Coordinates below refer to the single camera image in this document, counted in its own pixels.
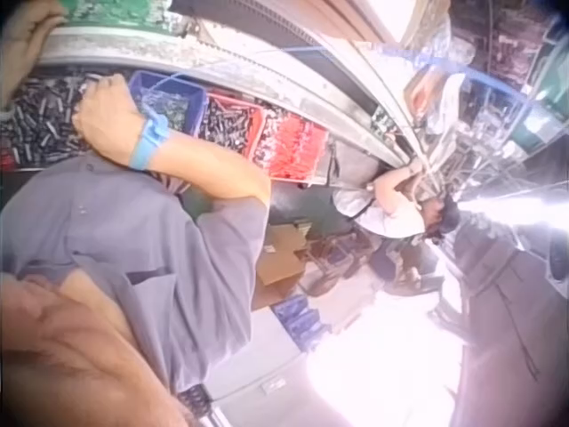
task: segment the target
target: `man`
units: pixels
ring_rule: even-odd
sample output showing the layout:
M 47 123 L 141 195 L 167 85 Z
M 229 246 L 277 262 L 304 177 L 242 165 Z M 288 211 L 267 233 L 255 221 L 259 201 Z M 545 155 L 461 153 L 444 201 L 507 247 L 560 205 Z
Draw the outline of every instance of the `man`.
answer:
M 64 15 L 26 2 L 9 23 L 3 118 Z M 250 339 L 270 180 L 162 120 L 137 110 L 121 76 L 102 78 L 73 117 L 98 154 L 39 173 L 2 213 L 3 412 L 18 423 L 185 425 L 172 395 Z M 127 166 L 194 184 L 212 212 L 194 222 Z
M 460 213 L 450 196 L 416 201 L 422 169 L 422 162 L 414 159 L 408 166 L 380 175 L 373 191 L 338 190 L 333 202 L 341 214 L 386 238 L 439 237 L 458 226 Z

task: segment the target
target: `blue box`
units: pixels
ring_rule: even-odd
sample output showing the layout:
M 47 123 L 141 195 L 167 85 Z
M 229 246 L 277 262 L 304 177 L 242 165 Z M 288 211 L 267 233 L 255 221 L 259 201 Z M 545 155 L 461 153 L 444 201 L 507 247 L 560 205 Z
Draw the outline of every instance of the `blue box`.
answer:
M 142 96 L 144 89 L 150 89 L 167 77 L 167 75 L 152 73 L 150 71 L 136 71 L 128 84 L 132 97 L 138 100 Z M 164 81 L 155 90 L 162 93 L 179 95 L 188 101 L 186 117 L 181 131 L 188 135 L 197 136 L 207 107 L 207 92 L 205 89 L 200 85 L 179 78 L 172 78 Z

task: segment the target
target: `brown cardboard box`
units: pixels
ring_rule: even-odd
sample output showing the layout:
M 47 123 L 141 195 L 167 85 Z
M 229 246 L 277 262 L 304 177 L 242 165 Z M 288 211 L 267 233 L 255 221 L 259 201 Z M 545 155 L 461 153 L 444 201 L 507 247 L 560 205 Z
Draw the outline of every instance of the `brown cardboard box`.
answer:
M 257 261 L 257 283 L 252 309 L 258 310 L 287 298 L 304 275 L 307 249 L 304 235 L 292 224 L 270 225 Z

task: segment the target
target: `gray shirt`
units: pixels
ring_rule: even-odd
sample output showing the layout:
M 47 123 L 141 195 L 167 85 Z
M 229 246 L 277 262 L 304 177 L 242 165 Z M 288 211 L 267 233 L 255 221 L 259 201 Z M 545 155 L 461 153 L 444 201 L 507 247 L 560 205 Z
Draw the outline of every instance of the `gray shirt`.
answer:
M 194 222 L 158 181 L 89 154 L 39 173 L 8 203 L 2 268 L 55 284 L 83 269 L 121 306 L 156 375 L 181 392 L 250 339 L 267 217 L 244 198 Z

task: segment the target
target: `blue anti-static wrist strap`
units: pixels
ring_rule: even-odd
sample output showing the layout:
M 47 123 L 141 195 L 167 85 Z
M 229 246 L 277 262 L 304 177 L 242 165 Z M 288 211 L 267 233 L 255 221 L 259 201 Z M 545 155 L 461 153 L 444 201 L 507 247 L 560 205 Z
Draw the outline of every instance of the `blue anti-static wrist strap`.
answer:
M 136 147 L 134 147 L 134 152 L 129 162 L 129 166 L 132 169 L 139 171 L 148 169 L 148 164 L 154 152 L 170 135 L 166 116 L 158 114 L 150 108 L 144 108 L 144 110 L 148 116 L 148 120 L 142 129 L 142 134 L 140 135 Z

